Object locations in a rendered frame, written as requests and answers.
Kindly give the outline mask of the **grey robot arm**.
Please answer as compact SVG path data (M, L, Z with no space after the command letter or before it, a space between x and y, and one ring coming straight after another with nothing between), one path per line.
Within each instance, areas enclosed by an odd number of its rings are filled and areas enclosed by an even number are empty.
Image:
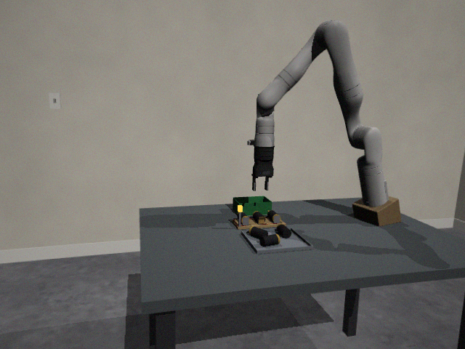
M376 127L364 127L360 120L363 89L352 58L348 30L343 22L327 20L321 23L297 56L258 95L256 133L274 133L275 105L326 49L333 64L333 86L349 143L353 148L365 151L365 157L357 159L363 203L366 206L381 206L389 200L381 162L381 133Z

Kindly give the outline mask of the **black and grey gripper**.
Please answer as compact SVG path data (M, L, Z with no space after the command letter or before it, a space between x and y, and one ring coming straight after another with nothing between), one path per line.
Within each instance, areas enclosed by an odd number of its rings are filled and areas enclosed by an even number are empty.
M248 145L254 146L254 166L252 190L256 191L256 178L265 177L264 189L268 190L269 177L273 176L274 133L255 133L254 140L248 140Z

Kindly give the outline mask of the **green open-top box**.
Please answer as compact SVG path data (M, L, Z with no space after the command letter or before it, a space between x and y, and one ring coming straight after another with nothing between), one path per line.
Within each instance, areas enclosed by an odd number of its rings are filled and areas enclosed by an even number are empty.
M243 212L248 217L253 216L255 211L267 215L268 210L272 210L272 202L265 196L233 197L232 210L237 215L238 205L243 207Z

